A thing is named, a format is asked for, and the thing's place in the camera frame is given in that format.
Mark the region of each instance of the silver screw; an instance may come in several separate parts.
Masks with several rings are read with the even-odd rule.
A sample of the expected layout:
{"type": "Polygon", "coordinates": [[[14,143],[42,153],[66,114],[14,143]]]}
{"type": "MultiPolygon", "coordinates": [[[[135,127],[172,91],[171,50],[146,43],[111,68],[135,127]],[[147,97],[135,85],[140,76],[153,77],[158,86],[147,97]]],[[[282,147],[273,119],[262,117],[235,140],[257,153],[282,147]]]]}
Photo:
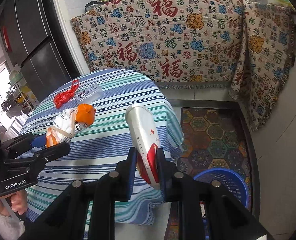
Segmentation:
{"type": "Polygon", "coordinates": [[[109,176],[112,177],[112,178],[116,178],[119,176],[119,172],[118,171],[111,171],[109,173],[109,176]]]}
{"type": "Polygon", "coordinates": [[[221,182],[218,181],[218,180],[213,180],[213,181],[211,182],[211,185],[214,186],[214,187],[220,187],[221,182]]]}
{"type": "Polygon", "coordinates": [[[80,187],[81,186],[81,181],[80,180],[74,180],[72,183],[73,187],[80,187]]]}
{"type": "Polygon", "coordinates": [[[180,171],[177,171],[177,172],[175,173],[175,177],[176,177],[177,179],[182,179],[182,178],[184,177],[184,174],[183,174],[182,172],[180,172],[180,171]]]}

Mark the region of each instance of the human hand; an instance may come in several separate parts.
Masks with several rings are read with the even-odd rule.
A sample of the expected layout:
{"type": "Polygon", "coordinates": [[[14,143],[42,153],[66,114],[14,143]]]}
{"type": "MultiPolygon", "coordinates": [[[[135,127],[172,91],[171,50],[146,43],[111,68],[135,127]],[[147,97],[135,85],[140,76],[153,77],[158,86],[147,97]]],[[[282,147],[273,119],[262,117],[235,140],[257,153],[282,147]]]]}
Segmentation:
{"type": "MultiPolygon", "coordinates": [[[[1,198],[8,198],[10,197],[10,201],[12,203],[12,210],[14,212],[18,212],[19,215],[24,214],[27,211],[27,192],[23,189],[20,191],[17,191],[13,194],[9,194],[1,198]]],[[[5,216],[10,216],[9,212],[3,205],[3,203],[0,201],[0,213],[5,216]]]]}

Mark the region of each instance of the round table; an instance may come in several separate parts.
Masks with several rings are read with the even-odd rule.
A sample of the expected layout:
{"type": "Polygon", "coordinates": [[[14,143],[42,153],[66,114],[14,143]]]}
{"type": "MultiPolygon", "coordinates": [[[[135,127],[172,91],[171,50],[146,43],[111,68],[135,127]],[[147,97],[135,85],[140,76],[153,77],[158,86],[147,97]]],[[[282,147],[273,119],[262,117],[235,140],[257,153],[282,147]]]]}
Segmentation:
{"type": "MultiPolygon", "coordinates": [[[[180,146],[184,136],[175,112],[149,78],[127,69],[101,70],[81,76],[76,93],[93,83],[99,84],[104,91],[104,96],[93,105],[96,108],[95,122],[72,139],[68,155],[48,163],[38,176],[38,184],[26,189],[28,218],[32,221],[75,179],[85,183],[98,180],[113,171],[119,161],[127,158],[132,141],[125,122],[125,112],[132,103],[144,104],[153,113],[166,158],[177,158],[182,153],[180,146]]],[[[68,82],[49,95],[33,111],[21,134],[43,134],[61,111],[77,107],[74,98],[60,109],[53,103],[56,94],[70,87],[71,82],[68,82]]],[[[41,148],[34,148],[21,157],[32,156],[37,150],[41,148]]],[[[162,202],[160,190],[149,186],[136,171],[131,200],[127,203],[116,202],[115,221],[138,225],[152,224],[152,208],[162,202]]],[[[88,231],[91,206],[90,204],[85,231],[88,231]]]]}

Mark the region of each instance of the blue trash basket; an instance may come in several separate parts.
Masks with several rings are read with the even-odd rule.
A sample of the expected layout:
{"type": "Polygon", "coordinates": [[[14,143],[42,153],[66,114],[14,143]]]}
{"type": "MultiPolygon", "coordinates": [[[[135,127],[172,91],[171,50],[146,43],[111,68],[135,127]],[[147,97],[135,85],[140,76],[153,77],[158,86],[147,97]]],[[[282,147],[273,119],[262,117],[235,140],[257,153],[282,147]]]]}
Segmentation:
{"type": "Polygon", "coordinates": [[[236,172],[223,169],[213,168],[203,171],[193,177],[200,182],[211,183],[213,180],[220,181],[245,207],[248,203],[247,186],[243,179],[236,172]]]}

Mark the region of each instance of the red plastic bag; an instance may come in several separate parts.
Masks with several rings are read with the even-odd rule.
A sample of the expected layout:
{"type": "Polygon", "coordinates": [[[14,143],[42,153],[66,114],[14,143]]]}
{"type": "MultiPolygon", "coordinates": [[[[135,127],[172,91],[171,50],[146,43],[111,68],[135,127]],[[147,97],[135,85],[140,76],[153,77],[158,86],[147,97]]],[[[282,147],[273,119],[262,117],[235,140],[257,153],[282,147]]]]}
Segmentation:
{"type": "Polygon", "coordinates": [[[56,108],[60,108],[62,104],[67,103],[70,98],[72,98],[75,94],[75,91],[79,87],[79,80],[74,80],[71,84],[71,89],[58,93],[54,98],[54,103],[56,105],[56,108]]]}

